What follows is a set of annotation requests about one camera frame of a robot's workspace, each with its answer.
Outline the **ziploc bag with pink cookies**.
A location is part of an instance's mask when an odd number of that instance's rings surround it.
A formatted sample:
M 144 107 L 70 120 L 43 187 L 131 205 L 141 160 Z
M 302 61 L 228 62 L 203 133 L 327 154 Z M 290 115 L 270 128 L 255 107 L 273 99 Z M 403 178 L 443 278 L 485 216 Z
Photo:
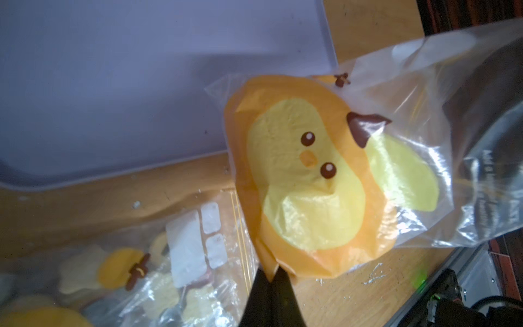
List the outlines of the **ziploc bag with pink cookies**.
M 394 247 L 473 247 L 522 227 L 521 19 L 329 75 L 229 74 L 206 92 L 268 279 L 335 278 Z

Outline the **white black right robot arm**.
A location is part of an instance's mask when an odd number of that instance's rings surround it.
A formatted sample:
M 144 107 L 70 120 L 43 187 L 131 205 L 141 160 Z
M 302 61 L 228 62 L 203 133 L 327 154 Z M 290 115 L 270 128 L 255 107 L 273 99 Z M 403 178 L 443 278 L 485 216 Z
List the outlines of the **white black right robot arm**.
M 399 326 L 521 326 L 522 301 L 488 296 L 467 307 L 455 271 L 445 269 L 436 280 L 418 288 L 420 298 Z

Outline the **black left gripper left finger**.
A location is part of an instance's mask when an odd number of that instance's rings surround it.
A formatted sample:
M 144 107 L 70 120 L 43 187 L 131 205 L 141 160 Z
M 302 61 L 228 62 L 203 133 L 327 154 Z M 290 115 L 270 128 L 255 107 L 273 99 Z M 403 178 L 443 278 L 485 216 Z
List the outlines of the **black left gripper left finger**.
M 272 286 L 265 272 L 258 268 L 239 327 L 273 326 Z

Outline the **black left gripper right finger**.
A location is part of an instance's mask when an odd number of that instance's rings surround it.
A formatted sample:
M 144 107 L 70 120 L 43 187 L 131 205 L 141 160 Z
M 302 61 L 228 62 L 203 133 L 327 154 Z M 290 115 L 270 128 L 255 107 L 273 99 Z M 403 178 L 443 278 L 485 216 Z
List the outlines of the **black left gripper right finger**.
M 271 282 L 271 310 L 272 326 L 306 327 L 290 276 L 282 268 Z

